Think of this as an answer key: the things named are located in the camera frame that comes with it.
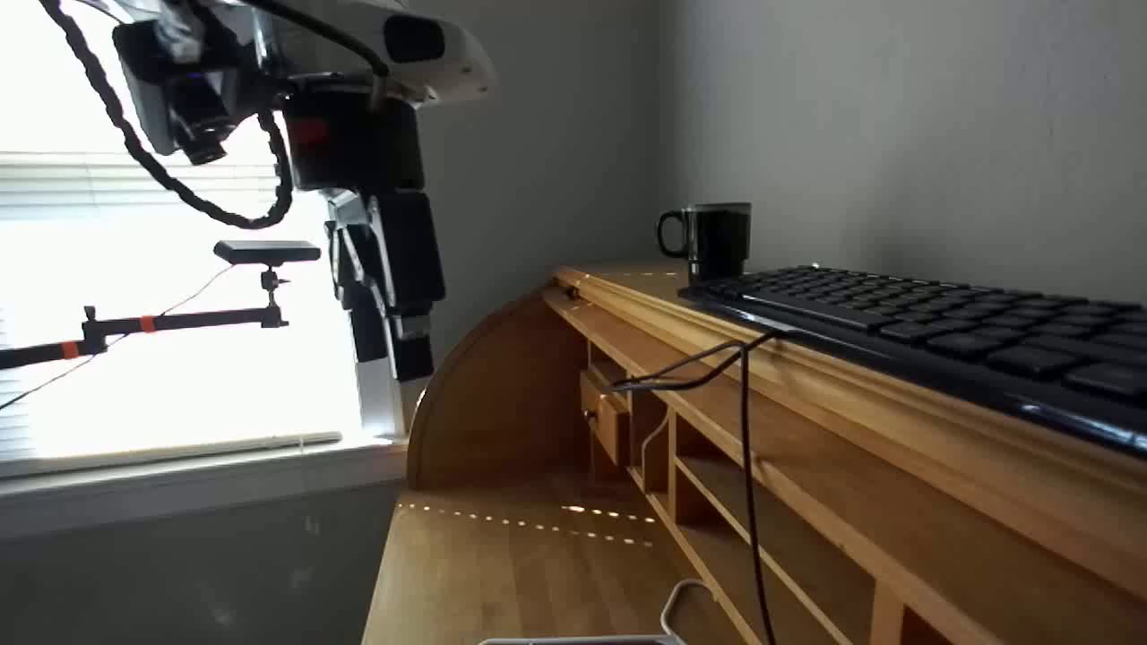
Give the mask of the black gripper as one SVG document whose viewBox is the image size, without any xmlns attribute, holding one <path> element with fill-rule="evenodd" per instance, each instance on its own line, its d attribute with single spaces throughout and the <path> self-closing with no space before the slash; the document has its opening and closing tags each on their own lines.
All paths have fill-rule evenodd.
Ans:
<svg viewBox="0 0 1147 645">
<path fill-rule="evenodd" d="M 445 298 L 417 108 L 393 98 L 371 104 L 350 90 L 296 92 L 285 108 L 290 163 L 300 192 L 350 192 L 370 205 L 381 253 L 363 226 L 332 235 L 335 298 L 350 319 L 363 364 L 387 356 L 375 306 L 375 261 L 389 317 L 389 364 L 396 382 L 433 372 L 427 313 Z"/>
</svg>

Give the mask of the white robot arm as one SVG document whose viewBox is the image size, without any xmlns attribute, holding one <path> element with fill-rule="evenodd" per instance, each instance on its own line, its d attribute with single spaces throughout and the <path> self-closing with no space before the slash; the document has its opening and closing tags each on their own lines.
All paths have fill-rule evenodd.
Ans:
<svg viewBox="0 0 1147 645">
<path fill-rule="evenodd" d="M 479 101 L 494 70 L 462 26 L 400 0 L 39 0 L 124 153 L 176 200 L 268 231 L 296 192 L 350 199 L 332 235 L 350 286 L 384 317 L 445 298 L 420 116 Z M 268 134 L 277 199 L 239 216 L 176 181 L 245 125 Z"/>
</svg>

